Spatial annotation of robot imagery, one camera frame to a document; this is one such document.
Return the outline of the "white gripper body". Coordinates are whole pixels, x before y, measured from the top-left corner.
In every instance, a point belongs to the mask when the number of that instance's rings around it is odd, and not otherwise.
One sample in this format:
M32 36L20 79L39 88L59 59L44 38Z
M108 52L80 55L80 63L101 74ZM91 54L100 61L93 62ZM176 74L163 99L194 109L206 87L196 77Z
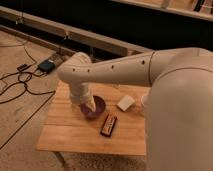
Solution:
M88 83L71 83L70 100L75 104L86 104L86 102L93 98Z

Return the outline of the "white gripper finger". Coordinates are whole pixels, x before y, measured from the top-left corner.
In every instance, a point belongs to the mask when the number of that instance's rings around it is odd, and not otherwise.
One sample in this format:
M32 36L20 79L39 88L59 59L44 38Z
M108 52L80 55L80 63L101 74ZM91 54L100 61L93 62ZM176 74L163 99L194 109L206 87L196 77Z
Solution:
M90 98L90 99L86 102L86 106L87 106L92 112L95 112L95 111L96 111L96 104L95 104L94 98Z

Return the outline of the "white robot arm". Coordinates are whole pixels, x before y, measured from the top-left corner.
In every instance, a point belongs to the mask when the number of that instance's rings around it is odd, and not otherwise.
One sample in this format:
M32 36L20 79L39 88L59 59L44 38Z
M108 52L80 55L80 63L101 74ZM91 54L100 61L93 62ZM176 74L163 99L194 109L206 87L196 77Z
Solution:
M213 52L177 48L93 63L82 52L58 69L70 99L90 82L146 86L147 171L213 171Z

